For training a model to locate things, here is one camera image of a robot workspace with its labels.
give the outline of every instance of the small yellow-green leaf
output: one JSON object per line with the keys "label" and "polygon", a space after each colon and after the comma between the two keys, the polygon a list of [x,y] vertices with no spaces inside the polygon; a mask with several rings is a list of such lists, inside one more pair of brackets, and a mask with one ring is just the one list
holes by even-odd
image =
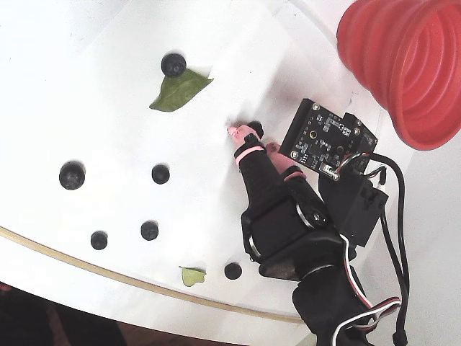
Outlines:
{"label": "small yellow-green leaf", "polygon": [[205,275],[207,274],[201,269],[197,268],[183,268],[182,269],[182,282],[187,287],[191,287],[196,283],[204,283],[205,282]]}

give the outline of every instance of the pink rubber band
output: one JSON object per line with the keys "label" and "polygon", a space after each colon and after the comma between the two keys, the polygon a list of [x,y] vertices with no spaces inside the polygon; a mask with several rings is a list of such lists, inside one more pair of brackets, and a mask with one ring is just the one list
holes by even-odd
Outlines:
{"label": "pink rubber band", "polygon": [[242,154],[237,156],[237,158],[236,158],[237,166],[240,165],[240,161],[242,160],[242,158],[244,158],[246,155],[252,153],[253,151],[264,151],[264,148],[262,146],[253,146],[251,148],[246,149]]}

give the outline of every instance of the black cable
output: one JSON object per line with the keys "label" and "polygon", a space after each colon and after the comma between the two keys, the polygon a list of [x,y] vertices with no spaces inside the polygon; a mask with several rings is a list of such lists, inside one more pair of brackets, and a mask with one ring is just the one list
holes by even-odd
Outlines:
{"label": "black cable", "polygon": [[400,252],[400,258],[402,261],[402,266],[400,270],[400,263],[398,262],[397,254],[395,253],[392,241],[390,239],[389,229],[387,220],[385,218],[385,213],[381,216],[381,224],[383,232],[386,236],[389,236],[386,239],[386,244],[389,249],[390,256],[393,260],[395,272],[397,274],[400,290],[402,291],[402,306],[397,317],[396,332],[393,335],[394,345],[395,346],[404,346],[408,344],[405,332],[405,320],[406,312],[408,310],[408,296],[410,293],[410,274],[408,270],[408,260],[405,250],[405,239],[403,237],[403,207],[405,201],[405,180],[403,178],[403,173],[400,167],[392,160],[386,156],[379,154],[370,154],[370,159],[373,161],[380,162],[382,164],[387,164],[395,172],[398,180],[398,212],[397,212],[397,234],[398,234],[398,247]]}

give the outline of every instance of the wooden edge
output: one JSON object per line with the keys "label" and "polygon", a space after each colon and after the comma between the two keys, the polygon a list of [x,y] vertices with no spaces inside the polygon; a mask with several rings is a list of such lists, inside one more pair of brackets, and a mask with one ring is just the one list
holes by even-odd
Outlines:
{"label": "wooden edge", "polygon": [[240,306],[234,306],[234,305],[230,305],[226,303],[221,303],[219,301],[212,301],[210,299],[192,296],[187,293],[182,293],[177,290],[172,290],[172,289],[165,288],[159,285],[155,285],[153,283],[148,283],[146,281],[132,278],[130,276],[126,276],[118,272],[114,272],[112,270],[99,267],[97,265],[93,265],[81,259],[69,256],[68,254],[64,254],[57,250],[51,249],[50,247],[39,244],[36,241],[30,240],[24,236],[14,233],[13,231],[5,229],[1,226],[0,226],[0,236],[10,241],[13,241],[16,244],[27,247],[28,249],[36,251],[40,254],[44,254],[45,256],[51,257],[55,260],[58,260],[58,261],[67,263],[68,265],[73,265],[74,267],[86,270],[87,272],[92,272],[94,274],[101,275],[105,278],[118,281],[119,283],[131,285],[137,288],[141,288],[143,290],[149,290],[150,292],[161,294],[163,296],[179,299],[182,301],[188,301],[190,303],[195,303],[195,304],[199,304],[203,306],[209,306],[210,308],[236,312],[238,314],[244,314],[244,315],[249,315],[249,316],[254,316],[254,317],[260,317],[262,319],[271,319],[274,321],[282,321],[282,322],[296,323],[296,324],[304,323],[300,317],[287,316],[287,315],[281,315],[281,314],[272,314],[269,312],[242,308]]}

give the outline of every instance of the electronic component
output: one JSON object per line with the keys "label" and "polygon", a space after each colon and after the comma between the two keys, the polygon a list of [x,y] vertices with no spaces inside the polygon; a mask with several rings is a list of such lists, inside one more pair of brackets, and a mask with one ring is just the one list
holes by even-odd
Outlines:
{"label": "electronic component", "polygon": [[[279,152],[299,164],[332,179],[336,170],[352,154],[372,153],[376,137],[354,115],[340,118],[310,99],[304,99],[296,112]],[[350,166],[364,173],[369,158],[359,157]]]}

